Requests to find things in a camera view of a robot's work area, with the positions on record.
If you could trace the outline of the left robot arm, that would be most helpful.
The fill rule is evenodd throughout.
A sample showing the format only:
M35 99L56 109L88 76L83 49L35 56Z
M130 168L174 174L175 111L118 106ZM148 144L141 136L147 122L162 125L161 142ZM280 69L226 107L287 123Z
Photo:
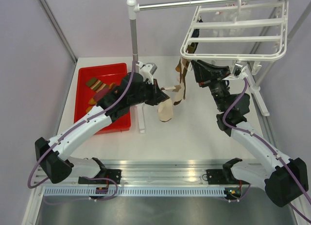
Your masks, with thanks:
M159 105L168 100L158 86L157 80L148 83L139 73L132 72L122 78L120 85L112 87L91 110L62 134L49 140L39 138L35 142L37 163L28 179L28 187L35 188L32 179L37 168L41 168L46 178L57 184L70 175L100 184L106 179L106 168L97 158L72 158L71 154L87 139L101 129L111 125L138 104Z

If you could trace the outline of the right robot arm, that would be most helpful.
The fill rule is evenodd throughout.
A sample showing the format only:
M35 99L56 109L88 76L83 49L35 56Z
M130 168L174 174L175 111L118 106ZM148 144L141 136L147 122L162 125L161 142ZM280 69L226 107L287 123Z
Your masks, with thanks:
M191 65L199 87L208 87L216 103L219 129L241 144L263 166L260 169L234 158L223 164L223 181L232 184L241 180L254 185L264 190L279 207L301 195L310 201L306 163L300 158L292 159L274 147L245 117L250 111L245 68L231 73L228 66L215 66L202 60L192 60Z

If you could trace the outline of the white clip sock hanger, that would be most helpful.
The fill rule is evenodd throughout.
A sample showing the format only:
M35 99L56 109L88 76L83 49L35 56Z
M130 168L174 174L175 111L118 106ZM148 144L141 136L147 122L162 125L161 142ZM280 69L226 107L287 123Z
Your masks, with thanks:
M287 51L288 0L242 1L196 7L180 55L189 60L275 62Z

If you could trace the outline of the olive green striped sock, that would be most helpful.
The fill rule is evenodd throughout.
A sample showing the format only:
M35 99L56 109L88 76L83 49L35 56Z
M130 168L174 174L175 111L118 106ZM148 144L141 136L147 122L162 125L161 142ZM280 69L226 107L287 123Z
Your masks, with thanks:
M106 83L101 80L93 77L86 82L86 86L95 92L99 92L100 90L109 87Z

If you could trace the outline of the purple striped sock front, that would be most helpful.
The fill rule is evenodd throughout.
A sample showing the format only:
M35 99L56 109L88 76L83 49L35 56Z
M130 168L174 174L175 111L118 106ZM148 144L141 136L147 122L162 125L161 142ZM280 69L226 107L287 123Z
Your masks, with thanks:
M86 109L86 113L88 113L107 92L109 92L114 86L116 86L116 83L111 83L107 85L109 87L106 87L99 92L95 92L93 97L88 101L89 107Z

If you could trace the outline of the brown cream striped sock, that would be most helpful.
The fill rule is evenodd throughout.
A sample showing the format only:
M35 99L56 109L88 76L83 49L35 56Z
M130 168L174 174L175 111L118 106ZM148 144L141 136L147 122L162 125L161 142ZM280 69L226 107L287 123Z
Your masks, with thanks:
M179 84L171 87L162 87L161 91L174 92L175 97L172 100L168 97L161 102L158 107L158 117L161 122L168 122L173 118L173 106L180 104L186 98L186 75L188 72L190 60L180 58L175 70L179 73Z

